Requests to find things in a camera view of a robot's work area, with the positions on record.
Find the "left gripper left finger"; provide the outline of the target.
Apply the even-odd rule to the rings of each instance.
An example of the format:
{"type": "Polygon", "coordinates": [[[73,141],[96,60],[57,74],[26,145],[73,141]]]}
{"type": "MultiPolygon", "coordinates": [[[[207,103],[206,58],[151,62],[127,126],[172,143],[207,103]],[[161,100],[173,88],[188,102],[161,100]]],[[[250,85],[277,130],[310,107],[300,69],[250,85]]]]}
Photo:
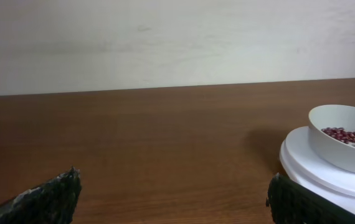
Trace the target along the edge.
{"type": "Polygon", "coordinates": [[[69,224],[81,189],[80,171],[72,167],[0,204],[0,224],[69,224]]]}

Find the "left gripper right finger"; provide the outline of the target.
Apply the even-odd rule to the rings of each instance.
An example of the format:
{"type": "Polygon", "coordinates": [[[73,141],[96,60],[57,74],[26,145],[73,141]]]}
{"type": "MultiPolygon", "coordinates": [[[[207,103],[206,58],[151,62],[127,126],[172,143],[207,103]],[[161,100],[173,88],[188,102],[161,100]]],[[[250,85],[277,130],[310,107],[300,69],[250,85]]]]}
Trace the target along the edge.
{"type": "Polygon", "coordinates": [[[276,224],[355,224],[355,214],[281,174],[269,183],[266,206],[276,224]]]}

